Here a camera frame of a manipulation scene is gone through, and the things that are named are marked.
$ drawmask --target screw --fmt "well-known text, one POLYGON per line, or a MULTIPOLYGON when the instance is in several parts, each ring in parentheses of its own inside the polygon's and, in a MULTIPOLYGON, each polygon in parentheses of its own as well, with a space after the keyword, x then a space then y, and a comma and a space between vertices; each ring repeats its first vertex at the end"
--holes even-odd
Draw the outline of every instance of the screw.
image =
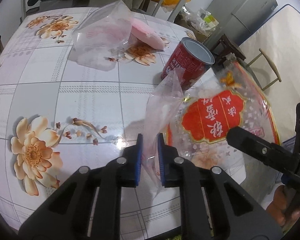
POLYGON ((127 162, 127 159, 125 157, 119 157, 117 159, 117 163, 119 164, 125 164, 127 162))
POLYGON ((215 167, 212 168, 212 172, 214 174, 220 174, 222 172, 222 169, 218 166, 215 166, 215 167))
POLYGON ((185 160, 182 158, 182 157, 175 157, 174 158, 174 162, 175 163, 178 163, 178 164, 181 164, 183 163, 185 160))
POLYGON ((88 171, 89 171, 89 167, 87 167, 87 166, 81 166, 81 167, 79 168, 79 172, 80 172, 81 174, 86 174, 88 171))

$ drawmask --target can lid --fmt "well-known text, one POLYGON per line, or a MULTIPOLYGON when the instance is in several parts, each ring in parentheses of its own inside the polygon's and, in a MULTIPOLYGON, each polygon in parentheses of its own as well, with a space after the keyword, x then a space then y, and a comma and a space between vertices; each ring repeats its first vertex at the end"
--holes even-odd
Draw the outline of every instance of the can lid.
POLYGON ((208 65, 214 64, 214 57, 212 53, 200 42, 188 37, 183 37, 181 42, 185 46, 186 50, 198 60, 208 65))

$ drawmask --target refrigerator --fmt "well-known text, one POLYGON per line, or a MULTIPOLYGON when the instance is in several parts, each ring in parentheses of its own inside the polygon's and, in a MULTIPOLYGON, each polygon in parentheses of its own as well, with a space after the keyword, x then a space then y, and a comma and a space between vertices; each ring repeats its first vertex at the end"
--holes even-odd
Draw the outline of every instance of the refrigerator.
POLYGON ((210 49, 223 35, 240 45, 252 35, 278 6, 276 0, 213 0, 209 11, 219 22, 217 29, 204 42, 210 49))

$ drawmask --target tin can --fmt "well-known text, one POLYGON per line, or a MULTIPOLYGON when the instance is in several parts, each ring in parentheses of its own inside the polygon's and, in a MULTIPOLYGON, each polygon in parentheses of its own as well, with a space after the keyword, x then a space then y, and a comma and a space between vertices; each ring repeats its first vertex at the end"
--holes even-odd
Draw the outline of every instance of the tin can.
POLYGON ((200 42, 184 37, 163 68, 163 80, 174 68, 185 71, 180 80, 182 90, 187 90, 214 64, 212 53, 200 42))

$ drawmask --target beige mattress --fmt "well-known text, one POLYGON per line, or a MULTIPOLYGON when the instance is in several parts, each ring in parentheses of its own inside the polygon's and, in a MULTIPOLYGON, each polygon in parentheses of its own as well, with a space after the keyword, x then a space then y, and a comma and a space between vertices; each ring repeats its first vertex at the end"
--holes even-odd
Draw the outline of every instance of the beige mattress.
MULTIPOLYGON (((300 13, 287 5, 272 16, 241 46, 250 62, 259 48, 273 60, 282 82, 265 91, 281 141, 295 136, 296 105, 300 102, 300 13)), ((251 65, 262 87, 276 78, 264 57, 251 65)))

